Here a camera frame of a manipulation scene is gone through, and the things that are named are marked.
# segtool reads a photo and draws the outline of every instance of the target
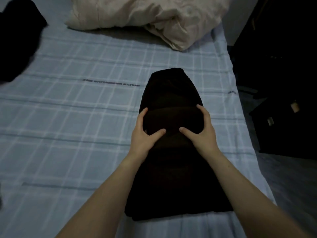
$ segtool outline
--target tiled floor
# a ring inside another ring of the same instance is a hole
[[[243,92],[239,92],[239,96],[260,170],[278,206],[317,237],[317,160],[259,153],[259,143],[249,112],[263,100],[254,100],[252,95]]]

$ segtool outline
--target mattress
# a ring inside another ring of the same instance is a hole
[[[0,0],[2,10],[9,0]],[[70,0],[33,0],[49,26],[29,67],[0,85],[0,237],[54,237],[129,150],[153,72],[178,67],[220,149],[274,202],[251,144],[222,26],[184,52],[139,28],[79,32]],[[245,237],[234,212],[134,222],[117,237]]]

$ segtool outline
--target white wall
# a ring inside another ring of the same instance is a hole
[[[258,0],[233,0],[228,13],[222,19],[224,35],[233,46],[247,23]]]

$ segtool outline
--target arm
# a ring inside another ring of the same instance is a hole
[[[128,155],[68,221],[56,238],[112,238],[115,236],[135,174],[148,151],[166,132],[165,129],[161,129],[150,136],[147,135],[143,131],[143,117],[146,112],[147,108],[138,115]]]
[[[179,130],[193,142],[215,172],[247,237],[308,237],[294,220],[274,205],[221,153],[208,111],[200,105],[197,107],[204,114],[203,131],[195,134],[183,127]]]

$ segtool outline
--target beige pillow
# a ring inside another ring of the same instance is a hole
[[[72,0],[66,25],[77,30],[144,26],[175,50],[216,27],[230,0]]]

